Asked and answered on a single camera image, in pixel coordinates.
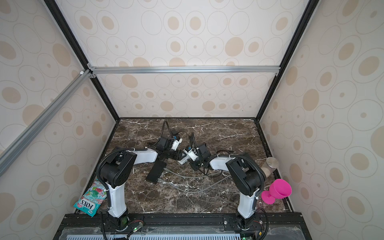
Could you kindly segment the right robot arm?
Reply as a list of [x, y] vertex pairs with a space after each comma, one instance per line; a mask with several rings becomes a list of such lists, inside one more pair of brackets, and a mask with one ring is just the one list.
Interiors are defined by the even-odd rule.
[[229, 172], [237, 189], [240, 201], [237, 208], [240, 222], [248, 224], [257, 211], [257, 201], [265, 188], [266, 174], [248, 154], [211, 154], [205, 144], [186, 148], [186, 154], [194, 170], [201, 168]]

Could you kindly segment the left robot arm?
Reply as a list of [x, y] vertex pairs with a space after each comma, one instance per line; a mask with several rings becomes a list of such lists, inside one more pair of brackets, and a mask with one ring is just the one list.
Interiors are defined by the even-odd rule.
[[125, 202], [125, 183], [135, 165], [153, 163], [146, 181], [156, 184], [167, 164], [164, 159], [182, 160], [186, 154], [178, 147], [182, 142], [180, 132], [170, 128], [168, 121], [163, 122], [161, 135], [148, 148], [116, 147], [98, 164], [96, 174], [105, 187], [108, 203], [108, 219], [119, 229], [128, 225], [127, 205]]

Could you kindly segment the white rectangular box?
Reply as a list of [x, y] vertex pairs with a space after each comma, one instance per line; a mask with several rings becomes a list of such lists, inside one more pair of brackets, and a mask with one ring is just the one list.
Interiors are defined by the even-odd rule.
[[178, 160], [178, 163], [180, 165], [183, 165], [183, 164], [187, 163], [189, 159], [190, 159], [190, 156], [189, 155], [185, 155], [181, 160]]

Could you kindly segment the black network switch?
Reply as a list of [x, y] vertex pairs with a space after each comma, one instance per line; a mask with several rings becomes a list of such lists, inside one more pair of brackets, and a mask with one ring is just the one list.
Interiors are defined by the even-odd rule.
[[149, 174], [147, 175], [146, 181], [152, 184], [157, 184], [166, 166], [167, 163], [164, 161], [156, 161]]

